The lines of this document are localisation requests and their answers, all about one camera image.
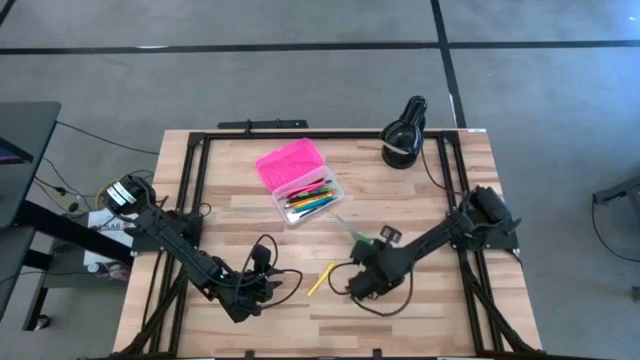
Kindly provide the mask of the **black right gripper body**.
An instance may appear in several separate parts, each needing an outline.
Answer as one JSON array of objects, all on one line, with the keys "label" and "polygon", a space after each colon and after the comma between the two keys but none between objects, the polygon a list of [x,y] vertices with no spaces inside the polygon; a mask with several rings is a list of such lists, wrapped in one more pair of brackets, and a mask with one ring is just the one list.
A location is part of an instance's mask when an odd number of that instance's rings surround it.
[{"label": "black right gripper body", "polygon": [[383,240],[375,239],[368,257],[357,264],[364,269],[348,280],[350,294],[357,300],[384,295],[403,281],[403,251],[392,246],[400,240],[402,233],[385,225],[380,235]]}]

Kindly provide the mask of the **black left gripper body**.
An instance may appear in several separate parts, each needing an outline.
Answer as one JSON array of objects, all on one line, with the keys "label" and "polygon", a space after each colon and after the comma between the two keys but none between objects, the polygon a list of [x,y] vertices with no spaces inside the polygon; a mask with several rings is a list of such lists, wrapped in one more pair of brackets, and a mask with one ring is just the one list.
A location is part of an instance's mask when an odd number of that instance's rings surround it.
[{"label": "black left gripper body", "polygon": [[229,303],[228,314],[234,323],[245,321],[250,316],[259,316],[261,304],[270,300],[273,291],[267,291],[265,284],[270,281],[265,275],[269,269],[271,251],[261,245],[255,245],[243,265],[242,270],[234,278],[234,287]]}]

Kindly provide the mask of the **yellow highlighter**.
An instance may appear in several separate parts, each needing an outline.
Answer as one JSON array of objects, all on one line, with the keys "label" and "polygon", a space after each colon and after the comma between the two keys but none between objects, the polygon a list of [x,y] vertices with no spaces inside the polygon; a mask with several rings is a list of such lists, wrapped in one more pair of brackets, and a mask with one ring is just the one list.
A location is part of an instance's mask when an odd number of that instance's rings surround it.
[{"label": "yellow highlighter", "polygon": [[307,297],[312,297],[318,291],[318,289],[323,285],[323,283],[327,281],[331,271],[334,270],[336,266],[337,266],[336,263],[331,263],[328,265],[324,273],[318,278],[315,284],[307,292],[306,294]]}]

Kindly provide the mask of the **blue pen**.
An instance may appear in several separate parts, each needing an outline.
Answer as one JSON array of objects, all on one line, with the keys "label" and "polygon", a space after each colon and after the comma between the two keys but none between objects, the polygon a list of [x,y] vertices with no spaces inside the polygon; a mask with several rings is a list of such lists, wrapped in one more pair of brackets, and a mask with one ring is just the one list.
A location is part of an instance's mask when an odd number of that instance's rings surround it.
[{"label": "blue pen", "polygon": [[295,208],[295,213],[301,213],[304,211],[308,211],[311,209],[315,209],[315,208],[320,208],[323,207],[324,205],[331,203],[334,201],[333,197],[328,197],[328,198],[324,198],[324,199],[319,199],[317,201],[308,203],[306,205],[300,206],[300,207],[296,207]]}]

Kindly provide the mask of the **green pen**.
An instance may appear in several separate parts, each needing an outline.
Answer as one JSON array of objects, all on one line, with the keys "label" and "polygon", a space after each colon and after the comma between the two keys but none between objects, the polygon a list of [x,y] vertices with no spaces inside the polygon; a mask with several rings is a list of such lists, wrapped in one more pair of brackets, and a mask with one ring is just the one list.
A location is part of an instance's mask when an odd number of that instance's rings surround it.
[{"label": "green pen", "polygon": [[308,199],[308,198],[324,195],[327,193],[331,193],[332,191],[334,191],[333,188],[319,188],[311,192],[301,194],[300,196],[296,197],[295,200]]}]

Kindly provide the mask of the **orange pencil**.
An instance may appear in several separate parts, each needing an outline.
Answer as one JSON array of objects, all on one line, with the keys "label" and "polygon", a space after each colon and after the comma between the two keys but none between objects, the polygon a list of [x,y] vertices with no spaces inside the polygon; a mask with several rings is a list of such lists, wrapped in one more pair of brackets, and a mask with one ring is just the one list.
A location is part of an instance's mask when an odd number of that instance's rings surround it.
[{"label": "orange pencil", "polygon": [[284,208],[298,208],[298,207],[306,206],[307,204],[310,204],[310,203],[313,203],[313,202],[316,202],[316,201],[320,201],[320,200],[324,200],[324,199],[327,199],[327,198],[331,198],[332,196],[333,196],[333,193],[320,194],[318,196],[302,199],[300,201],[287,203],[287,204],[284,205]]}]

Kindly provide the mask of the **clear pencil box pink lid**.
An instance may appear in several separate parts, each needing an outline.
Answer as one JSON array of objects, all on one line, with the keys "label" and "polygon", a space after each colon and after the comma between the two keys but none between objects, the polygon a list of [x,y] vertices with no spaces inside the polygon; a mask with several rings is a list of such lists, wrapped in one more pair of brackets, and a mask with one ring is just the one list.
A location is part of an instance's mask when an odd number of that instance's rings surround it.
[{"label": "clear pencil box pink lid", "polygon": [[[332,204],[344,198],[344,191],[337,178],[325,165],[325,161],[314,143],[308,138],[302,138],[286,144],[255,162],[255,169],[266,189],[271,193],[284,222],[295,226],[312,215],[319,214]],[[300,221],[296,221],[300,213],[295,208],[284,208],[287,203],[300,200],[287,200],[286,196],[296,189],[324,178],[326,185],[320,188],[333,188],[334,201],[324,206],[323,210],[315,212]]]}]

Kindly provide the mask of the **white cardboard box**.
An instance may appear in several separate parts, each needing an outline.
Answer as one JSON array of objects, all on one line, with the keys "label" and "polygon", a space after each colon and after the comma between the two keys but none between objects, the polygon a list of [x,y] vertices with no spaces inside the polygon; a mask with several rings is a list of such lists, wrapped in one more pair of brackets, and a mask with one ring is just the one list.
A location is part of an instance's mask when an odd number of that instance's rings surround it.
[{"label": "white cardboard box", "polygon": [[[133,224],[114,217],[108,209],[90,212],[88,214],[87,226],[91,229],[97,230],[100,234],[131,248],[133,237],[128,235],[125,232],[125,229],[132,228]],[[84,252],[84,266],[89,266],[94,263],[110,262],[114,262],[114,259],[106,258],[88,250]]]}]

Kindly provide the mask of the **grey stand leg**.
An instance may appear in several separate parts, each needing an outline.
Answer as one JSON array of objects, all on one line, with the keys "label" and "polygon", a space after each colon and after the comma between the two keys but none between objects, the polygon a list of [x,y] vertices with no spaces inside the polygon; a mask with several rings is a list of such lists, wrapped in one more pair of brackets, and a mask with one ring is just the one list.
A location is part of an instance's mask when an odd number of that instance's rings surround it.
[{"label": "grey stand leg", "polygon": [[624,197],[626,197],[633,206],[640,206],[640,175],[593,194],[596,204],[606,204],[613,199]]}]

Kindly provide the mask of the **dark grey desk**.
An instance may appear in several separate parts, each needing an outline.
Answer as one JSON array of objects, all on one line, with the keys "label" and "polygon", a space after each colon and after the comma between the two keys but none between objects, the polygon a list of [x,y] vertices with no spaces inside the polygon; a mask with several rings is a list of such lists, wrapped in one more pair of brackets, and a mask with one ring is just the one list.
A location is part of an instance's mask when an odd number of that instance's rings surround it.
[{"label": "dark grey desk", "polygon": [[55,101],[0,102],[0,148],[10,143],[30,161],[0,163],[0,229],[11,226],[47,149],[61,104]]}]

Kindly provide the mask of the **laptop screen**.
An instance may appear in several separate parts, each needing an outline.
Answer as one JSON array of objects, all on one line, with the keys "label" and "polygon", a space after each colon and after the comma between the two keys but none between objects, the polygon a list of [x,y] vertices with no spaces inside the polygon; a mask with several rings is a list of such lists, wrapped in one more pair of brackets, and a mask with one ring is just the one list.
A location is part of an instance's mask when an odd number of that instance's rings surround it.
[{"label": "laptop screen", "polygon": [[0,165],[23,164],[32,161],[33,156],[30,153],[0,137]]}]

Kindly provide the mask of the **black aluminium table frame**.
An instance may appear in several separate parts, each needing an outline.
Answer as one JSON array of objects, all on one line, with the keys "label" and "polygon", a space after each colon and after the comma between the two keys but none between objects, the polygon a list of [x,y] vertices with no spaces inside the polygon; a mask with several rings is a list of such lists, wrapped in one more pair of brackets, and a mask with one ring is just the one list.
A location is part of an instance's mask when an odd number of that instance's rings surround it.
[{"label": "black aluminium table frame", "polygon": [[[410,169],[395,170],[381,156],[374,129],[260,131],[250,138],[217,131],[207,158],[184,167],[189,134],[165,133],[155,170],[156,192],[174,205],[181,188],[204,186],[200,246],[240,268],[251,247],[264,238],[286,269],[274,305],[262,315],[234,323],[220,304],[189,288],[177,337],[184,358],[342,360],[371,357],[468,356],[474,337],[465,302],[459,258],[442,247],[421,260],[412,280],[362,306],[336,294],[355,268],[347,264],[353,240],[335,213],[354,228],[376,234],[384,225],[411,241],[438,224],[449,207],[446,181],[455,187],[500,184],[489,138],[461,130],[459,144],[430,136],[425,153]],[[300,138],[309,138],[345,192],[344,198],[303,223],[288,226],[254,167],[255,161]],[[336,263],[318,291],[309,289]]]}]

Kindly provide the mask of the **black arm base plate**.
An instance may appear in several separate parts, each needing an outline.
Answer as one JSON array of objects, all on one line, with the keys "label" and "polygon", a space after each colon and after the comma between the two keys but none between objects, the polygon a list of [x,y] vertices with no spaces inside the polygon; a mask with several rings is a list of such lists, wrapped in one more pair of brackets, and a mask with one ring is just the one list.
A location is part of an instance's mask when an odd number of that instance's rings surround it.
[{"label": "black arm base plate", "polygon": [[499,212],[497,218],[485,218],[479,211],[454,212],[452,220],[452,247],[463,250],[515,249],[518,241],[515,228],[520,224],[509,211]]},{"label": "black arm base plate", "polygon": [[[168,211],[167,220],[176,225],[180,234],[189,241],[192,246],[198,247],[203,227],[203,217],[195,214],[184,214],[179,211]],[[145,235],[136,227],[129,227],[124,232],[132,237],[131,248],[135,252],[159,251],[160,245],[149,235]]]}]

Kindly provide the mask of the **black bracket bar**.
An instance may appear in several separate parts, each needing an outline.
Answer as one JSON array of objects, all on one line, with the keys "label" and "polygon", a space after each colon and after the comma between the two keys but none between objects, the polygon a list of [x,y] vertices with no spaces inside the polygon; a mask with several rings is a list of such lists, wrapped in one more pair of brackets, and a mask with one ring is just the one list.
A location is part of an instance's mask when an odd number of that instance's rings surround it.
[{"label": "black bracket bar", "polygon": [[256,129],[308,129],[309,124],[306,120],[260,120],[253,121],[250,119],[238,122],[220,122],[217,128],[221,130],[243,130],[252,131]]}]

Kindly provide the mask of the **black desk frame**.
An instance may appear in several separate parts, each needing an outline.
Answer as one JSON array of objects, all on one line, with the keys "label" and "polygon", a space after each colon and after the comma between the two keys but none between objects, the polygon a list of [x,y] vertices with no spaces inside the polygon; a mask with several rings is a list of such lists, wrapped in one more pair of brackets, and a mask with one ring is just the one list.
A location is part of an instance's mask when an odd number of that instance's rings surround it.
[{"label": "black desk frame", "polygon": [[128,246],[88,228],[87,219],[86,215],[69,219],[25,201],[9,225],[0,227],[0,320],[21,276],[37,277],[22,325],[24,331],[34,331],[49,320],[41,313],[49,290],[113,283],[87,271],[83,264],[85,251],[122,265],[133,264]]}]

